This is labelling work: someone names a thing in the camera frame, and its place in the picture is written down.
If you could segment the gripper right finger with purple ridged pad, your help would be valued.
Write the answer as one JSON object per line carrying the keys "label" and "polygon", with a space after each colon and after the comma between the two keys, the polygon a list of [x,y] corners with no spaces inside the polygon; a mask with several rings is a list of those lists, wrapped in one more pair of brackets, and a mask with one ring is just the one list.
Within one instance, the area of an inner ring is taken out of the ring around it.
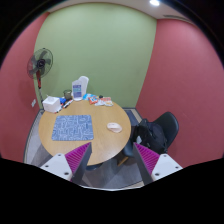
{"label": "gripper right finger with purple ridged pad", "polygon": [[145,185],[182,169],[168,154],[159,155],[137,143],[133,144],[133,154]]}

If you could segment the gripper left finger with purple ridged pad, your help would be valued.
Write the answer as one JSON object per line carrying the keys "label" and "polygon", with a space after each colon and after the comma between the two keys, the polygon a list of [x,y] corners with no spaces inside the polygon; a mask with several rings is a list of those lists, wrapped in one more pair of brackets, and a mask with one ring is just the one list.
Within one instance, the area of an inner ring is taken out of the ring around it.
{"label": "gripper left finger with purple ridged pad", "polygon": [[92,145],[87,143],[67,154],[57,153],[43,164],[41,169],[79,185],[91,153]]}

